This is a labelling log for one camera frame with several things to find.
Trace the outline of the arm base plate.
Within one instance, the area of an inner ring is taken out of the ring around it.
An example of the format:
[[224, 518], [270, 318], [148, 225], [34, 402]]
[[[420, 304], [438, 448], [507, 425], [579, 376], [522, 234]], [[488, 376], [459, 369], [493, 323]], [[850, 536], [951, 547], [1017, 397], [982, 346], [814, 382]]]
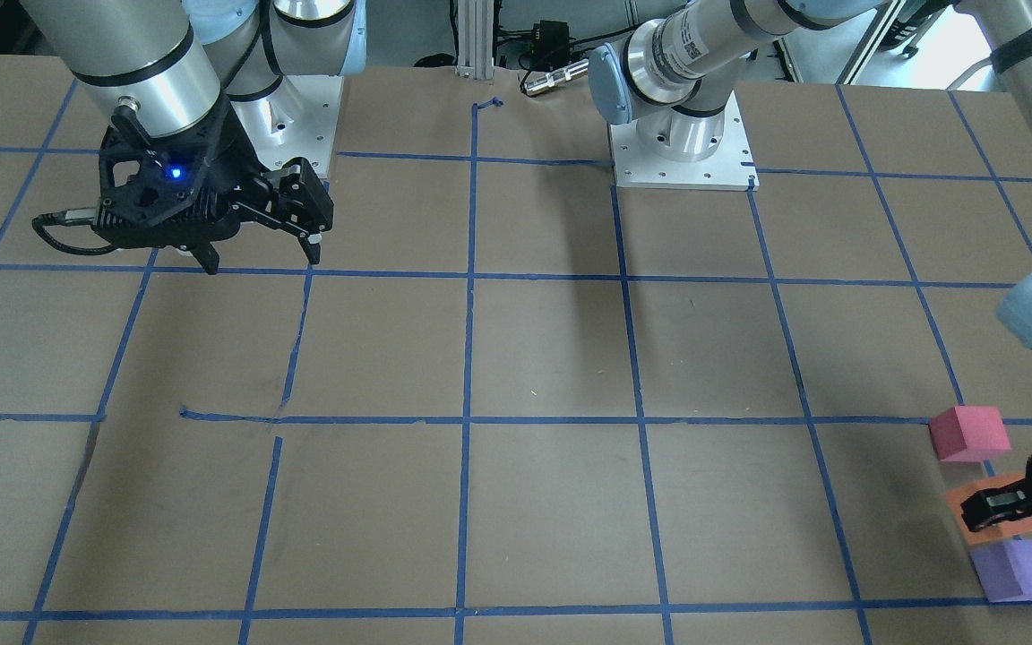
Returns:
[[756, 191], [748, 133], [736, 94], [724, 110], [688, 116], [673, 109], [607, 127], [620, 188]]
[[234, 98], [258, 160], [279, 170], [304, 158], [318, 178], [330, 176], [344, 86], [338, 76], [287, 76], [266, 97]]

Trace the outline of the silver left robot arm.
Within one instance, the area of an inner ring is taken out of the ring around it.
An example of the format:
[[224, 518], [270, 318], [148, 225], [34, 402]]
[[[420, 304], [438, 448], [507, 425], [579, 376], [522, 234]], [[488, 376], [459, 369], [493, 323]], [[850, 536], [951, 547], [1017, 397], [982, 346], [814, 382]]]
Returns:
[[[609, 124], [668, 116], [695, 98], [721, 101], [732, 87], [718, 73], [742, 54], [797, 29], [823, 31], [867, 13], [873, 1], [692, 1], [590, 55], [591, 98]], [[988, 60], [1015, 99], [1032, 134], [1032, 1], [957, 1], [974, 17]], [[998, 319], [1032, 350], [1032, 272], [1008, 291]], [[1024, 477], [983, 489], [959, 507], [970, 531], [1032, 517], [1032, 456]]]

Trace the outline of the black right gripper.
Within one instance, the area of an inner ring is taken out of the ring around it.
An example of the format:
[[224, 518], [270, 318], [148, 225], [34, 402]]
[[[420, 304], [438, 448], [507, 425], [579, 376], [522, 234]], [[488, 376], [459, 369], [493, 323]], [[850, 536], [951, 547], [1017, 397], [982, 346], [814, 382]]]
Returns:
[[218, 275], [214, 241], [258, 223], [297, 238], [307, 264], [321, 261], [323, 234], [333, 225], [333, 203], [304, 158], [279, 170], [255, 155], [228, 99], [169, 136], [150, 136], [122, 97], [99, 147], [97, 233], [123, 249], [175, 246], [206, 275]]

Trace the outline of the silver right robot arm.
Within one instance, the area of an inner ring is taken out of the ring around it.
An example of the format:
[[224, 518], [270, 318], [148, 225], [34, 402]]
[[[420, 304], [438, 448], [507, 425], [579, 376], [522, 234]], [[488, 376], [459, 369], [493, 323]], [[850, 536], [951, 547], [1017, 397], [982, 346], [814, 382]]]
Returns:
[[362, 1], [25, 1], [109, 126], [93, 207], [33, 218], [63, 254], [173, 248], [205, 273], [217, 241], [255, 223], [308, 264], [333, 225], [323, 173], [336, 99], [294, 80], [341, 80], [367, 61]]

